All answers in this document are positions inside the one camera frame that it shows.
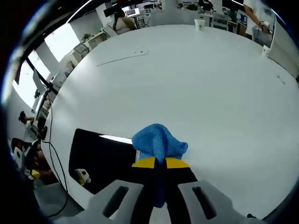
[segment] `white paper cup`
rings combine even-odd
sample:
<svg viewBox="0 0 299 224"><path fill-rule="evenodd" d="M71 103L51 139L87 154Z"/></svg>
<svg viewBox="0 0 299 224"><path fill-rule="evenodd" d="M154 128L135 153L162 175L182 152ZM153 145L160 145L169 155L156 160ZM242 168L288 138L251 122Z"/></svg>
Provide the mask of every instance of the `white paper cup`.
<svg viewBox="0 0 299 224"><path fill-rule="evenodd" d="M266 57L269 57L269 53L270 53L270 48L268 48L266 45L264 45L262 55L266 56Z"/></svg>
<svg viewBox="0 0 299 224"><path fill-rule="evenodd" d="M205 20L197 20L197 19L195 19L194 22L195 22L195 28L197 30L201 30L205 26L205 22L206 21Z"/></svg>

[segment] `white table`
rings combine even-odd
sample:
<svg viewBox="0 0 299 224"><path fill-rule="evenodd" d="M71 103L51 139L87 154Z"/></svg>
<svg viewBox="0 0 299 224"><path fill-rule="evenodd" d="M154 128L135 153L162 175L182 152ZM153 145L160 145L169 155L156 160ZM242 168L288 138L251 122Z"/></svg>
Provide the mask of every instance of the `white table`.
<svg viewBox="0 0 299 224"><path fill-rule="evenodd" d="M148 53L106 63L139 51ZM98 45L65 81L52 107L51 142L70 195L83 208L92 196L68 173L76 128L130 138L161 123L188 142L183 160L198 179L229 196L240 213L268 215L298 178L299 90L261 52L240 35L191 25L144 28ZM48 145L42 148L52 167Z"/></svg>

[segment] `cable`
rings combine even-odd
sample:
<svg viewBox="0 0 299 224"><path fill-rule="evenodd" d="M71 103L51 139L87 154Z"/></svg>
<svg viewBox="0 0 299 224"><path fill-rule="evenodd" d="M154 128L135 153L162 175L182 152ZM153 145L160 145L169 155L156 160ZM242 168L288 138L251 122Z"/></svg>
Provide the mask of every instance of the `cable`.
<svg viewBox="0 0 299 224"><path fill-rule="evenodd" d="M52 104L51 104L50 97L48 96L48 98L49 98L49 101L50 101L50 108L51 108L50 137L49 137L49 141L44 141L44 140L42 140L42 142L43 142L43 143L48 143L48 144L49 144L49 152L50 152L50 158L51 158L52 166L53 166L53 169L54 169L54 171L55 171L55 173L56 173L56 176L57 176L57 178L58 178L60 184L62 184L62 182L61 182L61 180L60 180L60 178L59 178L59 175L58 175L58 173L57 173L57 171L56 171L56 169L55 169L55 166L54 166L54 162L53 162L53 158L52 158L52 153L51 153L50 145L53 147L54 152L55 152L55 154L56 154L56 157L58 158L58 161L59 161L59 164L60 164L60 167L61 167L61 170L62 170L62 174L63 174L63 176L64 176L64 183L65 183L65 190L66 190L66 199L65 199L65 203L64 203L64 205L62 206L62 208L61 208L58 212L56 212L56 213L54 213L54 214L52 214L52 215L47 216L48 218L50 218L50 217L53 217L53 216L57 216L60 212L63 211L63 209L65 209L66 204L67 204L67 202L68 202L68 200L69 200L69 191L68 191L67 184L66 184L66 178L65 178L64 169L63 169L62 164L61 164L61 161L60 161L60 159L59 159L59 157L58 157L57 151L56 151L55 147L53 146L53 144L51 143L51 132L52 132L52 122L53 122L53 111L52 111Z"/></svg>

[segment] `blue towel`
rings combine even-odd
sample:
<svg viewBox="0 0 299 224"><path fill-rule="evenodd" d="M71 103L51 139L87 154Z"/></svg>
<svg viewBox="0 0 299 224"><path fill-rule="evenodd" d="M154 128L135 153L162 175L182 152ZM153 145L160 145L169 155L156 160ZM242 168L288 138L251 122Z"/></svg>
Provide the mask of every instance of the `blue towel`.
<svg viewBox="0 0 299 224"><path fill-rule="evenodd" d="M154 156L161 164L165 157L181 159L188 148L186 142L178 141L161 124L152 124L132 137L135 149L142 152L140 159Z"/></svg>

